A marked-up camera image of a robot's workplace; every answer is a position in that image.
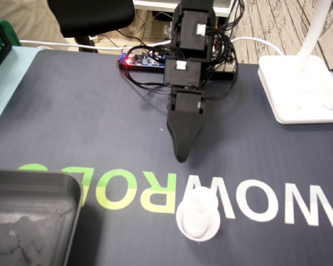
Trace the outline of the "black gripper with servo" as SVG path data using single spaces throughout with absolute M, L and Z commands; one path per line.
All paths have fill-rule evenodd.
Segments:
M 176 160 L 185 162 L 202 131 L 207 99 L 199 90 L 174 89 L 169 96 L 167 128 Z

